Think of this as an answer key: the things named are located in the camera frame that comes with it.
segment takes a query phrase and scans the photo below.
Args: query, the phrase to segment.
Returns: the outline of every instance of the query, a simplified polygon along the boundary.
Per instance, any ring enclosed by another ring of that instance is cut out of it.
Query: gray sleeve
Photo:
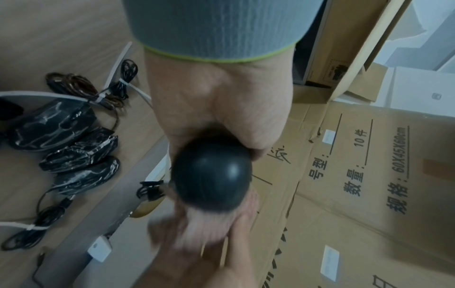
[[[123,0],[134,37],[183,59],[244,62],[299,41],[323,0]]]

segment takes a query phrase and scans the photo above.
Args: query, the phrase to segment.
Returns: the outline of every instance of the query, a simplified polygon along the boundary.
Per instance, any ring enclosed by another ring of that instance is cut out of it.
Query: white sticker
[[[337,280],[338,261],[340,252],[326,245],[322,256],[321,274],[333,282]]]
[[[335,131],[327,129],[326,132],[324,133],[324,138],[322,138],[322,142],[332,145],[333,140],[335,140],[336,134],[337,133]]]

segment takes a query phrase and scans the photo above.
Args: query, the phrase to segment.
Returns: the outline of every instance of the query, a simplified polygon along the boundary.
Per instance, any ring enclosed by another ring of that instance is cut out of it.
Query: white power adapter
[[[112,252],[112,246],[105,236],[100,236],[93,242],[87,252],[97,261],[104,262]]]

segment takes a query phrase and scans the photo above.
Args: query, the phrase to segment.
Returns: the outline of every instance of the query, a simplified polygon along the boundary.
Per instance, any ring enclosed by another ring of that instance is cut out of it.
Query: black sphere
[[[253,166],[248,149],[229,136],[199,138],[175,158],[171,184],[184,203],[227,212],[244,199]]]

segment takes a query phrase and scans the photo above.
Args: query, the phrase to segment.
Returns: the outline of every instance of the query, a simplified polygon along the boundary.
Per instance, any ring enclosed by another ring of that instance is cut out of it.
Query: skin
[[[169,140],[171,159],[205,133],[231,133],[260,158],[278,140],[292,103],[294,47],[241,64],[182,61],[145,53],[156,118]],[[222,244],[200,252],[162,245],[135,288],[255,288],[249,231],[256,211],[242,212],[231,226],[225,266]]]

